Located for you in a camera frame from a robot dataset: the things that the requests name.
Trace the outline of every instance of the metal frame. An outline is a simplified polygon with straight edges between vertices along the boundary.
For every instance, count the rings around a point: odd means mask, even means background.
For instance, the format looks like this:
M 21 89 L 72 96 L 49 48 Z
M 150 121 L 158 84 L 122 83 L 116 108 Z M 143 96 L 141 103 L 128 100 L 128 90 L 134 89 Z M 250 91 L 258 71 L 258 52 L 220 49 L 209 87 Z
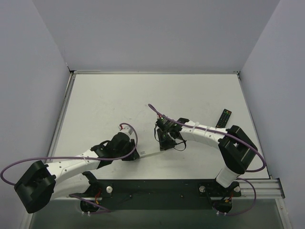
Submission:
M 102 71 L 74 71 L 74 73 L 70 74 L 70 79 L 66 88 L 66 93 L 63 101 L 63 105 L 61 108 L 60 116 L 56 124 L 55 132 L 52 138 L 52 143 L 49 149 L 48 156 L 53 156 L 57 142 L 60 136 L 61 132 L 61 127 L 64 121 L 64 117 L 67 111 L 67 107 L 69 104 L 69 99 L 71 96 L 73 84 L 76 78 L 77 74 L 161 74 L 164 72 L 102 72 Z M 165 73 L 165 74 L 189 74 L 189 73 Z M 254 197 L 252 188 L 243 181 L 240 182 L 240 188 L 241 188 L 241 193 L 242 196 L 239 198 L 245 198 L 245 199 L 252 199 Z M 250 179 L 250 182 L 253 184 L 253 186 L 256 189 L 257 192 L 257 199 L 275 199 L 278 209 L 279 209 L 279 214 L 282 219 L 282 223 L 285 229 L 291 229 L 291 224 L 288 218 L 288 213 L 285 207 L 285 202 L 283 198 L 285 198 L 282 186 L 280 184 L 280 181 L 277 179 Z M 28 214 L 25 212 L 20 229 L 28 229 L 31 226 L 31 220 L 32 220 L 33 214 Z

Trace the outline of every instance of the gray wall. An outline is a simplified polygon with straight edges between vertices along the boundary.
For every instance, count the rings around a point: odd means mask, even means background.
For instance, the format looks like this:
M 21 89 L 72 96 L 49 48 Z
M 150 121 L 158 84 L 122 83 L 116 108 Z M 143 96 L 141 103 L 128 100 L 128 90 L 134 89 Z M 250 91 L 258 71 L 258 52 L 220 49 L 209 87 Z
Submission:
M 0 3 L 0 168 L 47 155 L 68 68 L 31 0 Z M 16 182 L 29 164 L 9 170 Z M 0 227 L 19 228 L 24 207 L 0 181 Z
M 33 0 L 72 70 L 241 70 L 279 0 Z
M 295 229 L 305 228 L 305 1 L 281 0 L 241 71 L 241 82 Z

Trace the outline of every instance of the white table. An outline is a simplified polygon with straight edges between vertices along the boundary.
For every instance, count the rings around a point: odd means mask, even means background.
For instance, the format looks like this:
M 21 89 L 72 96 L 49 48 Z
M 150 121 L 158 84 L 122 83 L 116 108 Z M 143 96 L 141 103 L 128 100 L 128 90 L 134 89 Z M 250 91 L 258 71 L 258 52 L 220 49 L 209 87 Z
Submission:
M 253 123 L 236 75 L 206 74 L 77 74 L 54 156 L 75 156 L 111 138 L 118 124 L 130 123 L 139 136 L 138 152 L 159 151 L 153 137 L 156 114 L 188 118 L 215 126 L 223 109 L 232 111 L 227 127 L 240 126 L 259 148 Z M 248 169 L 261 167 L 256 156 Z M 224 160 L 219 150 L 187 142 L 187 149 L 114 161 L 95 170 L 98 179 L 210 179 Z M 267 169 L 244 178 L 269 178 Z

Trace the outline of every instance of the black remote control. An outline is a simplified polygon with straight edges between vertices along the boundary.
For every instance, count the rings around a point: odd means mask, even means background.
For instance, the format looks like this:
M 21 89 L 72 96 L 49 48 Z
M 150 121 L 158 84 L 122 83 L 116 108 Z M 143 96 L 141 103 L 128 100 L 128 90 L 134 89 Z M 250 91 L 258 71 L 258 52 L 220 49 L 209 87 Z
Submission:
M 227 125 L 231 113 L 232 113 L 231 111 L 224 109 L 223 113 L 221 114 L 218 120 L 216 128 L 225 128 L 225 125 Z

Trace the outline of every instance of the gray floor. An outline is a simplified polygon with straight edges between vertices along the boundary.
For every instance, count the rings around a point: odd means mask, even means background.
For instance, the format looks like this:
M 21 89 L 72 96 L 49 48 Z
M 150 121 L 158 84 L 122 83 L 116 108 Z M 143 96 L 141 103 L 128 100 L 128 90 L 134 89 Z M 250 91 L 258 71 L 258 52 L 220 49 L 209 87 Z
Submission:
M 232 211 L 251 205 L 251 200 L 235 200 Z M 121 210 L 82 216 L 77 200 L 54 200 L 37 212 L 31 229 L 283 229 L 275 200 L 261 199 L 249 212 L 235 217 L 217 216 L 214 210 Z

